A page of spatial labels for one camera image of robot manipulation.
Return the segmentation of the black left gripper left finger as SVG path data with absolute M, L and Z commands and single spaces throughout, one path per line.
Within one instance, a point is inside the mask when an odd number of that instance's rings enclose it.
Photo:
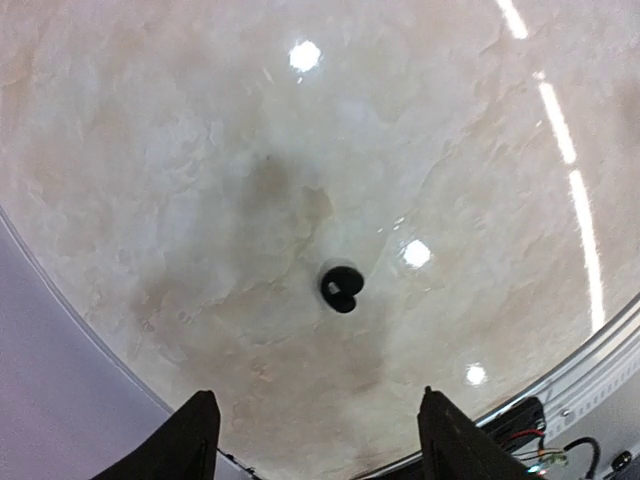
M 139 447 L 94 479 L 212 479 L 220 421 L 214 393 L 200 390 Z

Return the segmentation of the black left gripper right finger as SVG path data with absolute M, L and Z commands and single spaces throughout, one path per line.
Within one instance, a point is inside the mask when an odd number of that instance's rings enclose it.
M 504 452 L 442 392 L 426 387 L 417 416 L 426 479 L 528 479 Z

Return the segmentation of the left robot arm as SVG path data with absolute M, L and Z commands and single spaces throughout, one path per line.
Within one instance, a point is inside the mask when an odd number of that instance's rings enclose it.
M 477 426 L 444 393 L 427 388 L 417 415 L 421 454 L 385 473 L 387 479 L 543 479 L 550 464 L 588 445 L 585 478 L 601 458 L 599 443 L 581 437 L 559 449 L 544 446 L 546 420 L 527 397 Z M 200 390 L 134 451 L 98 473 L 100 479 L 211 479 L 215 475 L 220 411 L 213 392 Z

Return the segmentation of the black clip earbud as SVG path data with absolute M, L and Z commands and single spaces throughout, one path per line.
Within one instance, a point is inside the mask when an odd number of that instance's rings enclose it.
M 356 308 L 356 296 L 364 287 L 363 275 L 353 267 L 339 265 L 324 272 L 319 280 L 319 291 L 325 303 L 340 314 Z

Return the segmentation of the aluminium front rail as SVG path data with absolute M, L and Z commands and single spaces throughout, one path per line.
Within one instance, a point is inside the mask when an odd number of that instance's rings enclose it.
M 600 445 L 592 479 L 637 478 L 639 462 L 639 300 L 633 298 L 602 331 L 550 373 L 490 413 L 473 421 L 484 426 L 527 397 L 536 397 L 546 420 L 544 446 L 559 449 L 581 437 Z M 374 473 L 416 460 L 420 451 Z M 565 461 L 555 461 L 543 479 L 587 479 L 592 449 L 578 446 Z

